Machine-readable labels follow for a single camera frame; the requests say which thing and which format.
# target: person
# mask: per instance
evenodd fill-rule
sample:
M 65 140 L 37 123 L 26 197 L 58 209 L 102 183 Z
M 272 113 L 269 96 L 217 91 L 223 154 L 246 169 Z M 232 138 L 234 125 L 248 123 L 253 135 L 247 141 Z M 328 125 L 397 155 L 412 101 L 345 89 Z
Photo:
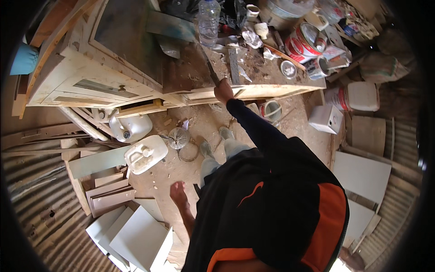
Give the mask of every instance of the person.
M 201 143 L 196 218 L 185 183 L 171 185 L 191 239 L 183 271 L 329 271 L 349 218 L 344 189 L 301 139 L 287 139 L 235 99 L 227 79 L 214 94 L 256 148 L 220 128 L 227 156 L 220 165 Z

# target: shoe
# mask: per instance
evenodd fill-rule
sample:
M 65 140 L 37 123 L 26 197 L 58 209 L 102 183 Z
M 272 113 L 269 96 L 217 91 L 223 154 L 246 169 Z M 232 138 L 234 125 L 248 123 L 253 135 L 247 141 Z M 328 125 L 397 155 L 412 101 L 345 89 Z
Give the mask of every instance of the shoe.
M 211 152 L 211 146 L 206 140 L 202 141 L 202 143 L 199 145 L 199 150 L 201 151 L 201 154 L 204 156 L 204 158 L 210 156 L 214 159 L 214 156 Z
M 235 139 L 233 132 L 229 128 L 226 128 L 226 127 L 219 128 L 219 135 L 221 136 L 222 140 L 224 140 L 224 141 L 226 139 Z

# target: red paint can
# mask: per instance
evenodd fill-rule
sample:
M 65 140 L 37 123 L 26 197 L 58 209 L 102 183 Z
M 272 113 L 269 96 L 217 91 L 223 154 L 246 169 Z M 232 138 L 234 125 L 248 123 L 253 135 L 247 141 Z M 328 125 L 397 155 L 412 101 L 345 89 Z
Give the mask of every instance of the red paint can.
M 285 51 L 295 61 L 304 64 L 319 57 L 326 48 L 326 40 L 309 23 L 301 23 L 285 40 Z

